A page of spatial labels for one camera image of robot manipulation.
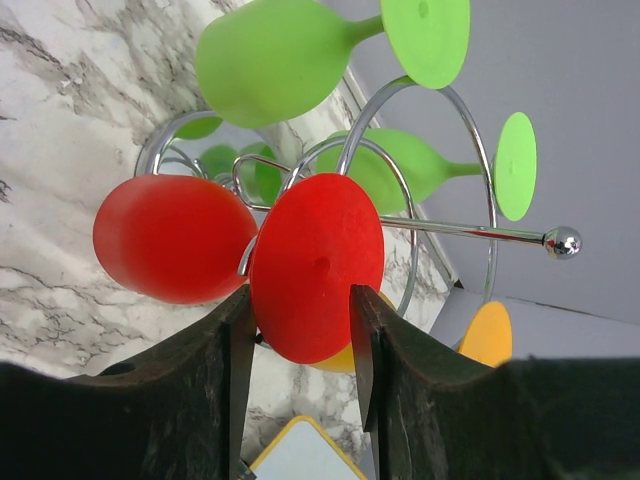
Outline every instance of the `wine glass holder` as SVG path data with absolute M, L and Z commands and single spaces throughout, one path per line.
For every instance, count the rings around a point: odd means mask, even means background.
M 391 169 L 395 179 L 397 180 L 406 203 L 407 217 L 381 216 L 380 221 L 383 226 L 392 228 L 408 229 L 410 231 L 410 258 L 411 267 L 407 276 L 405 291 L 398 305 L 397 312 L 403 316 L 411 301 L 418 270 L 418 231 L 422 230 L 429 233 L 443 233 L 466 237 L 484 238 L 489 240 L 489 249 L 487 256 L 487 270 L 485 275 L 485 283 L 482 294 L 481 305 L 489 302 L 493 295 L 495 284 L 497 261 L 498 261 L 498 242 L 509 241 L 528 245 L 543 246 L 547 252 L 556 259 L 565 260 L 575 257 L 582 249 L 582 238 L 580 234 L 571 227 L 556 227 L 546 233 L 529 232 L 521 230 L 503 229 L 498 227 L 499 209 L 496 206 L 495 186 L 491 176 L 491 163 L 487 155 L 482 137 L 478 126 L 467 108 L 464 101 L 450 87 L 444 87 L 436 92 L 443 95 L 456 109 L 457 113 L 463 120 L 467 131 L 471 137 L 474 149 L 476 151 L 477 160 L 482 170 L 482 178 L 486 193 L 486 202 L 488 210 L 488 226 L 463 225 L 446 222 L 427 221 L 418 218 L 417 210 L 409 189 L 408 183 L 402 174 L 402 171 L 393 160 L 393 158 L 375 142 L 363 138 L 371 121 L 378 110 L 389 101 L 396 93 L 413 86 L 419 86 L 408 76 L 397 78 L 382 87 L 363 107 L 360 114 L 355 119 L 349 133 L 344 136 L 332 137 L 324 142 L 319 143 L 307 152 L 305 152 L 296 162 L 289 168 L 277 161 L 258 154 L 240 155 L 233 162 L 231 171 L 224 175 L 218 175 L 215 179 L 209 178 L 206 167 L 198 158 L 190 156 L 181 149 L 172 145 L 175 132 L 187 125 L 193 120 L 216 116 L 213 111 L 193 112 L 170 122 L 165 127 L 159 129 L 147 142 L 142 149 L 135 167 L 135 176 L 143 174 L 160 174 L 160 167 L 167 152 L 171 151 L 178 155 L 177 161 L 190 171 L 190 174 L 197 177 L 208 178 L 225 186 L 233 191 L 242 202 L 254 212 L 268 213 L 271 207 L 256 203 L 248 198 L 245 192 L 243 181 L 240 176 L 241 167 L 247 162 L 261 162 L 269 166 L 280 169 L 285 174 L 284 181 L 280 188 L 278 196 L 291 188 L 298 180 L 305 178 L 304 173 L 309 171 L 309 167 L 319 155 L 325 151 L 342 145 L 342 150 L 336 166 L 336 173 L 346 175 L 353 161 L 356 150 L 364 147 L 377 154 Z M 255 245 L 254 238 L 245 250 L 238 273 L 243 276 L 248 275 L 248 267 L 251 258 L 251 252 Z

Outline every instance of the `silicone wine glass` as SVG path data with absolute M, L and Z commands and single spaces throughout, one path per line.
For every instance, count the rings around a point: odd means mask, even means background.
M 118 283 L 168 303 L 223 297 L 257 234 L 253 216 L 233 193 L 208 180 L 142 175 L 116 187 L 93 226 L 96 256 Z
M 336 132 L 331 137 L 347 133 Z M 421 138 L 402 130 L 372 128 L 365 131 L 364 138 L 377 143 L 391 155 L 416 202 L 423 201 L 453 177 L 482 174 L 480 164 L 449 162 Z M 334 171 L 339 155 L 340 148 L 326 151 L 318 157 L 316 170 Z M 536 161 L 531 122 L 524 113 L 514 113 L 502 128 L 492 172 L 498 205 L 509 220 L 520 220 L 531 204 Z M 398 182 L 385 162 L 371 150 L 363 147 L 356 150 L 349 176 L 367 192 L 381 215 L 404 210 L 404 197 Z
M 199 140 L 215 132 L 222 124 L 222 118 L 203 117 L 192 120 L 176 130 L 174 137 L 181 140 Z
M 511 320 L 502 303 L 485 303 L 478 310 L 460 343 L 458 353 L 490 367 L 497 367 L 511 359 Z
M 335 173 L 297 183 L 267 214 L 251 256 L 249 289 L 265 341 L 295 363 L 336 355 L 351 341 L 351 285 L 379 291 L 383 270 L 382 226 L 364 190 Z
M 213 180 L 221 173 L 230 172 L 233 161 L 238 156 L 238 152 L 232 146 L 220 144 L 205 151 L 199 160 L 207 172 L 207 177 Z
M 470 0 L 381 0 L 381 16 L 349 22 L 316 0 L 253 0 L 211 22 L 195 55 L 198 84 L 226 121 L 259 128 L 302 115 L 336 88 L 353 48 L 387 32 L 420 85 L 462 68 Z

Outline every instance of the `green wine glass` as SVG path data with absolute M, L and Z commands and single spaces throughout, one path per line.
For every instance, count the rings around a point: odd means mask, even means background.
M 346 135 L 334 133 L 331 137 Z M 402 171 L 414 201 L 421 202 L 447 180 L 464 175 L 481 175 L 478 163 L 455 163 L 443 158 L 416 135 L 391 128 L 368 129 L 364 138 L 380 145 Z M 341 147 L 318 157 L 316 171 L 335 171 Z M 521 112 L 506 121 L 493 162 L 492 178 L 501 213 L 520 220 L 533 199 L 536 183 L 536 143 L 529 118 Z M 384 160 L 371 150 L 359 147 L 349 176 L 370 196 L 378 213 L 392 215 L 405 209 L 402 190 Z
M 470 0 L 381 0 L 380 7 L 380 16 L 350 22 L 316 0 L 253 0 L 202 32 L 195 55 L 200 89 L 234 125 L 288 120 L 320 104 L 353 48 L 383 31 L 417 83 L 451 83 L 466 56 Z
M 231 145 L 215 145 L 200 155 L 200 163 L 204 166 L 210 179 L 221 173 L 229 173 L 238 152 Z
M 199 140 L 211 135 L 221 124 L 220 117 L 197 118 L 184 124 L 173 136 L 178 140 Z

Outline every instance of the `white marble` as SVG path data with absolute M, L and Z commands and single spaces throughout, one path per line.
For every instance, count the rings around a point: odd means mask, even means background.
M 214 306 L 168 306 L 122 289 L 98 265 L 91 228 L 153 129 L 205 108 L 192 65 L 198 35 L 241 3 L 0 0 L 0 360 L 59 377 L 95 374 Z M 338 89 L 265 132 L 293 162 L 349 126 L 348 104 Z M 383 292 L 397 304 L 409 269 L 406 234 L 385 231 L 385 248 Z M 407 319 L 428 330 L 446 293 L 422 249 Z M 359 456 L 353 377 L 257 348 L 245 460 L 297 414 L 318 419 Z

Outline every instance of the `curved metal wire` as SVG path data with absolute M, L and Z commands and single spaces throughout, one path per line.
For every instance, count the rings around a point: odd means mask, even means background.
M 360 112 L 360 115 L 358 115 L 358 117 L 356 118 L 353 127 L 351 127 L 349 135 L 347 135 L 347 139 L 344 142 L 342 152 L 340 153 L 340 157 L 338 159 L 338 165 L 336 168 L 336 171 L 338 173 L 344 174 L 344 172 L 349 169 L 349 166 L 353 161 L 355 151 L 358 148 L 358 144 L 360 143 L 364 132 L 369 127 L 369 124 L 373 120 L 373 117 L 378 112 L 378 110 L 380 110 L 380 108 L 396 93 L 414 85 L 417 85 L 416 82 L 414 82 L 408 76 L 396 78 L 395 80 L 392 80 L 387 85 L 378 90 L 376 94 L 371 97 L 371 99 L 367 102 L 367 104 Z M 469 109 L 453 88 L 445 87 L 437 91 L 453 104 L 453 106 L 458 111 L 458 114 L 462 117 L 462 120 L 464 121 L 465 126 L 467 127 L 467 130 L 471 135 L 471 140 L 473 141 L 476 153 L 478 154 L 478 161 L 480 162 L 482 174 L 485 181 L 487 191 L 487 204 L 489 207 L 489 225 L 491 228 L 497 228 L 498 219 L 495 205 L 495 191 L 493 187 L 493 180 L 491 179 L 491 169 L 484 144 L 482 143 L 482 138 L 480 137 L 478 126 L 471 116 Z M 493 295 L 493 286 L 495 284 L 497 266 L 498 242 L 497 240 L 491 240 L 489 242 L 489 259 L 487 263 L 487 275 L 485 278 L 484 291 L 482 294 L 482 304 L 488 302 Z
M 183 165 L 183 166 L 187 167 L 189 170 L 191 170 L 193 173 L 195 173 L 196 177 L 205 178 L 205 179 L 209 180 L 209 175 L 207 173 L 207 169 L 200 162 L 200 160 L 198 160 L 197 158 L 189 157 L 189 155 L 184 153 L 183 150 L 181 150 L 180 148 L 176 147 L 175 145 L 168 145 L 166 150 L 171 150 L 172 152 L 175 152 L 175 153 L 177 153 L 178 155 L 180 155 L 182 157 L 182 160 L 176 159 L 176 158 L 171 159 L 172 163 L 179 163 L 180 165 Z M 166 158 L 160 159 L 160 161 L 153 167 L 154 168 L 153 174 L 154 175 L 158 175 L 160 173 L 160 167 L 165 163 L 167 163 L 167 159 Z
M 157 175 L 162 163 L 162 155 L 166 151 L 167 147 L 171 144 L 175 133 L 185 125 L 194 120 L 201 120 L 203 118 L 217 117 L 215 112 L 205 110 L 201 112 L 191 112 L 186 115 L 172 120 L 164 127 L 158 128 L 147 140 L 136 161 L 136 167 L 134 176 L 154 174 Z
M 235 161 L 233 162 L 233 165 L 231 167 L 231 178 L 232 178 L 232 182 L 233 182 L 233 187 L 236 191 L 236 194 L 238 195 L 238 197 L 240 197 L 240 200 L 242 200 L 242 202 L 249 208 L 256 210 L 258 212 L 268 212 L 269 210 L 271 210 L 271 207 L 268 207 L 266 205 L 258 205 L 257 203 L 254 203 L 249 197 L 247 197 L 246 192 L 244 191 L 244 188 L 242 187 L 242 182 L 240 181 L 240 168 L 242 167 L 242 165 L 244 165 L 246 162 L 260 162 L 260 163 L 264 163 L 266 165 L 270 165 L 272 167 L 275 167 L 277 169 L 279 169 L 282 172 L 285 173 L 289 173 L 291 172 L 291 169 L 289 167 L 285 167 L 284 165 L 279 164 L 278 162 L 276 162 L 275 160 L 270 159 L 269 157 L 265 157 L 262 155 L 258 155 L 257 153 L 247 153 L 246 155 L 242 155 L 238 158 L 235 159 Z M 300 178 L 306 178 L 304 175 L 299 175 Z

